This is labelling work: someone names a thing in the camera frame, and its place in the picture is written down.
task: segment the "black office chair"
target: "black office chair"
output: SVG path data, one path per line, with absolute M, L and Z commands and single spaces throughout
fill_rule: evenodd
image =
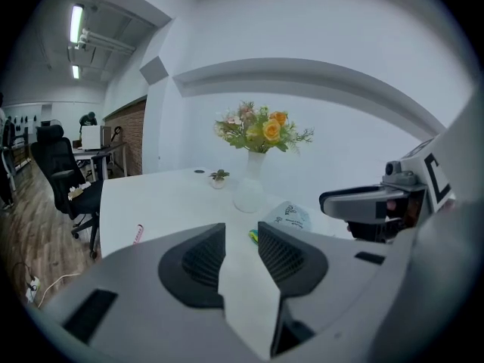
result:
M 71 233 L 77 239 L 81 230 L 92 227 L 89 249 L 91 258 L 95 259 L 98 255 L 94 251 L 94 244 L 99 228 L 103 182 L 92 182 L 91 187 L 69 201 L 69 189 L 84 184 L 85 179 L 76 164 L 69 139 L 63 136 L 64 130 L 60 125 L 40 126 L 37 128 L 37 142 L 32 144 L 31 152 L 52 186 L 55 207 L 62 213 L 69 214 L 72 220 L 79 214 L 92 215 L 92 219 L 74 228 Z

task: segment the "ceiling light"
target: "ceiling light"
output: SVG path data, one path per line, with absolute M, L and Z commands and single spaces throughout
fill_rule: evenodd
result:
M 81 5 L 73 6 L 73 15 L 70 18 L 70 41 L 77 43 L 79 41 L 79 28 L 81 26 L 83 8 Z
M 73 66 L 73 76 L 75 79 L 79 79 L 79 66 Z

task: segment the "wooden floor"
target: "wooden floor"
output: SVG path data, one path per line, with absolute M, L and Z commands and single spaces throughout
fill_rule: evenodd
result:
M 75 240 L 70 231 L 73 221 L 57 211 L 50 184 L 35 161 L 23 168 L 15 177 L 17 190 L 13 193 L 15 206 L 0 212 L 0 257 L 19 298 L 26 302 L 27 267 L 40 279 L 40 290 L 34 303 L 38 305 L 45 289 L 61 275 L 82 273 L 101 259 L 99 232 L 96 242 L 98 257 L 89 258 L 87 229 Z M 65 284 L 76 277 L 66 277 L 56 283 L 45 295 L 44 304 Z

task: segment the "white desk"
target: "white desk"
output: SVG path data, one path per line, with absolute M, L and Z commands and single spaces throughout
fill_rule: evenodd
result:
M 99 154 L 110 154 L 115 150 L 123 149 L 123 170 L 124 176 L 128 176 L 128 170 L 126 168 L 126 143 L 121 141 L 117 143 L 113 143 L 111 146 L 102 148 L 100 150 L 83 150 L 80 148 L 73 148 L 73 155 L 76 160 L 89 160 L 91 162 L 91 171 L 92 171 L 92 180 L 95 182 L 96 180 L 96 171 L 94 168 L 94 160 L 92 159 L 93 156 L 97 156 Z M 106 157 L 103 157 L 103 178 L 104 180 L 108 179 L 107 177 L 107 161 Z
M 225 188 L 216 190 L 209 185 L 208 175 L 212 171 L 204 169 L 205 173 L 197 174 L 194 170 L 105 181 L 100 214 L 102 256 L 131 246 L 137 225 L 144 227 L 141 241 L 145 242 L 188 228 L 224 222 L 226 256 L 219 275 L 219 293 L 225 300 L 225 318 L 257 355 L 269 359 L 279 289 L 248 233 L 284 200 L 268 195 L 260 211 L 242 213 L 232 203 L 235 180 L 228 178 Z M 319 211 L 306 211 L 313 231 L 329 234 L 328 218 Z

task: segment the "glass vase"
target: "glass vase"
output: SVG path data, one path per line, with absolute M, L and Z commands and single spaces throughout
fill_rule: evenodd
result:
M 247 169 L 234 193 L 234 205 L 244 213 L 254 213 L 265 203 L 265 194 L 260 182 L 260 170 L 265 154 L 249 151 Z

